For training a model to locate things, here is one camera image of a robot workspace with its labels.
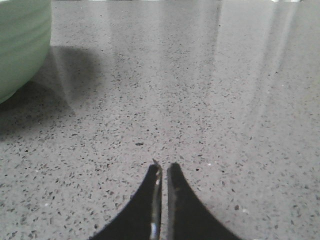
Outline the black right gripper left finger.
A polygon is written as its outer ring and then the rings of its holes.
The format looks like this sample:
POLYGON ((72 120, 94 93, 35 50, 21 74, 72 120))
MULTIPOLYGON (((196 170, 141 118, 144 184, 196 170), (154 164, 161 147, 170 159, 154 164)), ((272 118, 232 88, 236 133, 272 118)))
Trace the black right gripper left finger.
POLYGON ((154 161, 122 211, 93 240, 158 240, 162 217, 162 168, 154 161))

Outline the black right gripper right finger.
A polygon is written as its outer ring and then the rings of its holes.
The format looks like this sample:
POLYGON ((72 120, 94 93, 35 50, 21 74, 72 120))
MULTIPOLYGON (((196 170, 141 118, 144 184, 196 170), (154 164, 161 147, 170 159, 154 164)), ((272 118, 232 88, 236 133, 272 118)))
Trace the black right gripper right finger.
POLYGON ((188 184, 178 163, 172 163, 168 175, 169 240, 238 240, 204 206, 188 184))

